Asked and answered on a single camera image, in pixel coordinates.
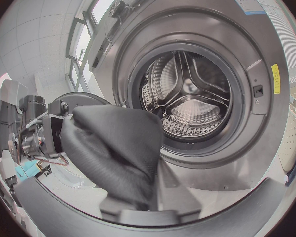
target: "screw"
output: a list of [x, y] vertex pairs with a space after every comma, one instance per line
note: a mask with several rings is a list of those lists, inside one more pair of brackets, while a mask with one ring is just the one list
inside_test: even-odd
[[68, 104], [64, 104], [64, 110], [67, 112], [68, 111]]

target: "metal bracket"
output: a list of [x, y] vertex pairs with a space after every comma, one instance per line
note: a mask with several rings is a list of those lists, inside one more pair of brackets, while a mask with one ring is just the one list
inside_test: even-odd
[[296, 117], [296, 98], [292, 95], [289, 96], [289, 111]]

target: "cable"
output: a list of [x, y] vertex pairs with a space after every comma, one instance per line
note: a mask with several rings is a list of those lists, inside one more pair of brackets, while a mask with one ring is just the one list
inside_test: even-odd
[[47, 114], [48, 114], [48, 112], [44, 112], [43, 114], [39, 115], [37, 118], [33, 119], [30, 123], [26, 124], [25, 127], [22, 128], [22, 129], [20, 130], [20, 133], [22, 133], [22, 132], [24, 132], [25, 130], [27, 130], [30, 126], [32, 126], [32, 125], [38, 123], [38, 121], [39, 121], [41, 118], [45, 117]]
[[58, 163], [58, 162], [52, 162], [52, 161], [49, 161], [49, 160], [45, 160], [45, 159], [40, 159], [40, 158], [36, 158], [34, 157], [35, 160], [42, 160], [44, 162], [48, 162], [48, 163], [51, 163], [51, 164], [55, 164], [55, 165], [61, 165], [61, 166], [65, 166], [67, 167], [69, 165], [69, 162], [67, 161], [67, 159], [63, 156], [60, 156], [60, 159], [65, 163], [65, 164], [62, 164], [62, 163]]

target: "black cylinder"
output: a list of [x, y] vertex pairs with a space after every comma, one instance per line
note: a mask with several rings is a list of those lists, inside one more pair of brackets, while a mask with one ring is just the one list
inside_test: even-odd
[[45, 99], [41, 96], [28, 96], [28, 107], [25, 111], [25, 118], [24, 118], [24, 125], [31, 122], [33, 119], [38, 117], [39, 115], [43, 114], [47, 111]]

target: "washing machine drum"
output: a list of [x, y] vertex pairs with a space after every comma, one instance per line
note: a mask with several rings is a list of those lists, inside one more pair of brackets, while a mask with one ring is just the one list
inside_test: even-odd
[[221, 69], [199, 54], [168, 52], [146, 71], [142, 106], [160, 116], [165, 134], [187, 142], [221, 131], [231, 109], [230, 85]]

